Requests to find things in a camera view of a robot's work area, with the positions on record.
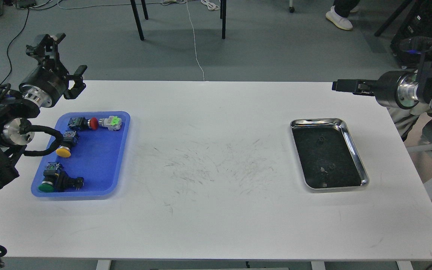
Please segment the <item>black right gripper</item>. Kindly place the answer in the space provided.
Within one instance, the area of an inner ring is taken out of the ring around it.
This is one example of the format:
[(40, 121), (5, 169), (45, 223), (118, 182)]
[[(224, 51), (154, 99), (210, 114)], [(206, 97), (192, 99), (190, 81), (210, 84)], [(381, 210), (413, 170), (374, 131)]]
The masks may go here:
[(377, 80), (370, 79), (338, 79), (332, 83), (331, 90), (351, 93), (361, 96), (375, 96), (377, 103), (387, 108), (409, 110), (416, 105), (416, 101), (409, 97), (398, 96), (401, 84), (413, 81), (414, 74), (407, 71), (389, 71)]

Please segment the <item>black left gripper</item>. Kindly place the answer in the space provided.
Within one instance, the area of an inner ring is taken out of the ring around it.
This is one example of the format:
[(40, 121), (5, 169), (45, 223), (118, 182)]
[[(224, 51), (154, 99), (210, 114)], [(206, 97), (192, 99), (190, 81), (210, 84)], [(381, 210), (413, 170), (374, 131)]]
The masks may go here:
[[(19, 90), (25, 99), (36, 103), (40, 108), (52, 108), (62, 96), (74, 100), (86, 88), (83, 74), (87, 65), (80, 65), (73, 75), (61, 77), (53, 72), (62, 70), (58, 45), (65, 37), (65, 33), (43, 34), (37, 36), (37, 40), (40, 38), (37, 45), (26, 45), (26, 55), (35, 59), (41, 67), (36, 67), (19, 84)], [(69, 88), (70, 81), (74, 82), (72, 88)]]

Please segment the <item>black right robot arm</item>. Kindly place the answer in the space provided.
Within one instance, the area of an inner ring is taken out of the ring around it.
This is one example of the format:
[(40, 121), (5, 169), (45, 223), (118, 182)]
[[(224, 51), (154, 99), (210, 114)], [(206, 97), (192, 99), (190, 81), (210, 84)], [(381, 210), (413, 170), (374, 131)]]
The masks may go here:
[(332, 90), (375, 97), (386, 108), (409, 110), (423, 104), (432, 111), (432, 38), (406, 38), (399, 47), (403, 52), (420, 57), (416, 72), (389, 71), (377, 80), (338, 79), (332, 83)]

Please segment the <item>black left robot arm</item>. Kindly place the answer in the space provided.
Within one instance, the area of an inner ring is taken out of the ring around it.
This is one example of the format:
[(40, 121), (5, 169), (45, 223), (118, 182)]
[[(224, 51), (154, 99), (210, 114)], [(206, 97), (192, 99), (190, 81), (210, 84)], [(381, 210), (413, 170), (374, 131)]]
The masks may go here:
[(37, 45), (26, 46), (26, 55), (37, 60), (37, 67), (17, 89), (0, 83), (0, 189), (19, 177), (16, 164), (21, 156), (46, 156), (62, 143), (61, 132), (34, 125), (30, 119), (61, 97), (77, 98), (86, 87), (87, 66), (79, 66), (71, 75), (60, 61), (58, 45), (65, 37), (65, 33), (41, 35)]

